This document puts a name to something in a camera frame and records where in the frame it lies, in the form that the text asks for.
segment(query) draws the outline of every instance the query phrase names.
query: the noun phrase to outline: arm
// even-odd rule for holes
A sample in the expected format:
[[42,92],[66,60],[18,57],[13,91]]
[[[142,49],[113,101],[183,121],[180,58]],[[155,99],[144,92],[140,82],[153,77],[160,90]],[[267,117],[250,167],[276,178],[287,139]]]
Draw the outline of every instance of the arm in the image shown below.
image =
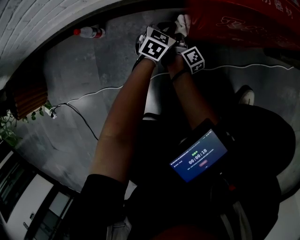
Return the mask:
[[115,99],[97,144],[91,174],[128,182],[138,125],[143,118],[150,78],[155,64],[143,59]]
[[[168,65],[171,79],[182,69],[184,69],[184,59],[177,55],[175,61]],[[219,122],[218,116],[197,89],[190,73],[186,72],[179,76],[173,85],[192,129],[195,129],[206,118],[209,118],[215,125]]]

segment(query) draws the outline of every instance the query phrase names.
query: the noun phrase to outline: black wrist strap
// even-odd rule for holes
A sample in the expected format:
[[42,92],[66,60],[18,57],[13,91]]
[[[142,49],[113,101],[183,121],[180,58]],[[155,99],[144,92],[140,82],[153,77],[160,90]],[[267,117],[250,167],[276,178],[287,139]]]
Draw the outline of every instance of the black wrist strap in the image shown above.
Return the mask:
[[175,76],[171,79],[171,83],[173,83],[177,78],[179,78],[184,73],[188,73],[188,70],[183,69],[180,72],[178,72],[177,74],[175,74]]

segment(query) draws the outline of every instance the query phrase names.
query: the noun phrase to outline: phone screen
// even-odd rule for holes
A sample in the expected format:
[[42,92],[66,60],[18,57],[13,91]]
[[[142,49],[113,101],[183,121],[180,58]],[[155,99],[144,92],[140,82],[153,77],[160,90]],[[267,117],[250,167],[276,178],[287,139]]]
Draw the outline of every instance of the phone screen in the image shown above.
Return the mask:
[[217,162],[226,152],[226,147],[210,129],[169,165],[185,182],[189,182]]

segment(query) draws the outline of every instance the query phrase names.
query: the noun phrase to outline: gray floor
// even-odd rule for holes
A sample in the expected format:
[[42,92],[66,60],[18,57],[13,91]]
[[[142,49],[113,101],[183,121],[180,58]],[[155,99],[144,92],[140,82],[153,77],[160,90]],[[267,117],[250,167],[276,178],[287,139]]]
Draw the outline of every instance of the gray floor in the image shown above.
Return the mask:
[[[70,37],[45,54],[45,76],[49,100],[53,105],[79,98],[90,92],[109,86],[121,86],[135,63],[135,39],[146,26],[168,20],[180,9],[157,10],[127,15],[107,23],[107,35],[102,39]],[[245,65],[250,63],[280,64],[266,57],[261,49],[244,49],[225,46],[202,45],[206,67],[223,64]],[[155,73],[162,72],[161,67]],[[296,131],[297,145],[300,139],[300,74],[299,70],[250,67],[247,69],[223,68],[217,70],[224,81],[229,80],[237,91],[242,85],[251,86],[255,92],[255,105],[264,107],[282,116]],[[206,72],[210,81],[214,72]],[[152,81],[151,92],[164,83],[168,76]],[[106,90],[97,95],[73,102],[86,118],[96,135],[100,134],[107,113],[118,90]],[[158,96],[153,95],[152,102]],[[159,113],[159,107],[153,107]],[[38,116],[29,124],[19,122],[17,134],[23,137],[17,150],[30,163],[80,191],[89,172],[96,140],[83,120],[69,107],[57,109],[58,117]],[[283,192],[300,180],[300,151],[296,150],[291,165],[278,176]]]

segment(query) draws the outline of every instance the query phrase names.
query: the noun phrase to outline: red button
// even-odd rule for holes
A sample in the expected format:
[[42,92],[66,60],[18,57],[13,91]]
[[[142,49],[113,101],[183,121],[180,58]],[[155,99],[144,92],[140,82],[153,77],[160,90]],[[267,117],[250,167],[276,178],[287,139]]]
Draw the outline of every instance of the red button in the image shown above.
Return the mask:
[[203,162],[201,162],[201,163],[199,164],[199,166],[202,167],[204,164],[207,164],[207,160],[204,160]]

